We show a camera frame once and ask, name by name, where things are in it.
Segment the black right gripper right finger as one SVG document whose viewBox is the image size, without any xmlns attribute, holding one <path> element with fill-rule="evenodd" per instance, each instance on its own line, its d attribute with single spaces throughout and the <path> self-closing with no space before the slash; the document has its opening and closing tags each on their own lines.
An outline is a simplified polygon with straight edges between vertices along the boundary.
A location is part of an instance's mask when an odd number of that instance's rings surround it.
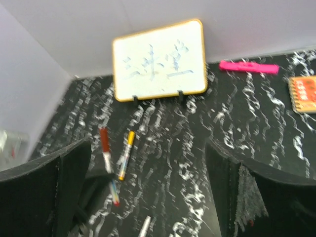
<svg viewBox="0 0 316 237">
<path fill-rule="evenodd" d="M 313 237 L 316 182 L 206 143 L 205 161 L 221 235 Z"/>
</svg>

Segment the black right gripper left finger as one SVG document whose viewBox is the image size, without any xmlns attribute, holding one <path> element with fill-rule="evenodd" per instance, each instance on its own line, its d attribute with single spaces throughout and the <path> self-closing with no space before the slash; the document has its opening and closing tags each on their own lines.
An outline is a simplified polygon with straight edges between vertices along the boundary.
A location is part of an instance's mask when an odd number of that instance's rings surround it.
<svg viewBox="0 0 316 237">
<path fill-rule="evenodd" d="M 91 159 L 81 139 L 0 173 L 2 237 L 66 237 Z"/>
</svg>

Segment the white pen red tip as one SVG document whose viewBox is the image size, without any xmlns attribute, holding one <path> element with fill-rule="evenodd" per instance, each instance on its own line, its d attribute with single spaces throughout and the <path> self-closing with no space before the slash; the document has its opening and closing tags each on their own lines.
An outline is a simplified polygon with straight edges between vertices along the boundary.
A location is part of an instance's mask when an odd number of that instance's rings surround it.
<svg viewBox="0 0 316 237">
<path fill-rule="evenodd" d="M 112 166 L 111 166 L 111 154 L 110 154 L 110 152 L 103 152 L 103 158 L 104 158 L 104 162 L 105 162 L 106 171 L 109 174 L 113 174 L 113 170 L 112 170 Z M 110 181 L 110 191 L 111 191 L 111 194 L 112 194 L 113 204 L 115 206 L 119 206 L 120 201 L 119 201 L 119 196 L 118 196 L 116 183 L 115 183 L 114 179 L 112 179 Z"/>
</svg>

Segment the white pen yellow tip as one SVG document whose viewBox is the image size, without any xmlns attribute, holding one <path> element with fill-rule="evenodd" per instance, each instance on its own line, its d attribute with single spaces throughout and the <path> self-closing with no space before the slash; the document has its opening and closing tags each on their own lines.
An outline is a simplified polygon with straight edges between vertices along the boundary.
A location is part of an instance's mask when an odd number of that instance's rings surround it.
<svg viewBox="0 0 316 237">
<path fill-rule="evenodd" d="M 123 162 L 121 164 L 121 167 L 120 167 L 120 172 L 119 172 L 119 175 L 118 175 L 118 179 L 119 180 L 124 180 L 125 178 L 125 174 L 126 174 L 126 169 L 127 169 L 127 164 L 128 164 L 128 159 L 129 159 L 129 156 L 130 156 L 130 151 L 131 151 L 131 148 L 132 148 L 132 145 L 127 145 L 126 149 L 125 149 L 125 153 L 124 153 L 124 159 L 123 159 Z"/>
</svg>

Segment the brown pen cap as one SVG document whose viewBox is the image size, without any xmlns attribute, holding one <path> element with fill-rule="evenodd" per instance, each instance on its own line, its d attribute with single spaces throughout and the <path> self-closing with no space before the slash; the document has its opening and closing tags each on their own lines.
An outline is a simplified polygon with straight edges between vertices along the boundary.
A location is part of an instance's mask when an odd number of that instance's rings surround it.
<svg viewBox="0 0 316 237">
<path fill-rule="evenodd" d="M 106 128 L 99 129 L 101 146 L 104 153 L 108 153 L 110 151 L 109 148 L 109 140 L 108 140 L 108 131 Z"/>
</svg>

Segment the yellow pen cap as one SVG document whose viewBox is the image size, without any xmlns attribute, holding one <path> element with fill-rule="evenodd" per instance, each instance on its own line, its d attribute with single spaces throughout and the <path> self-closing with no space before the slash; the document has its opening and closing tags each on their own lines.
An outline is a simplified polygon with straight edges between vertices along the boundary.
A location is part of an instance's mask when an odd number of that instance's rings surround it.
<svg viewBox="0 0 316 237">
<path fill-rule="evenodd" d="M 130 131 L 129 135 L 128 135 L 128 140 L 127 140 L 128 146 L 132 146 L 133 145 L 134 139 L 135 139 L 135 132 L 134 131 Z"/>
</svg>

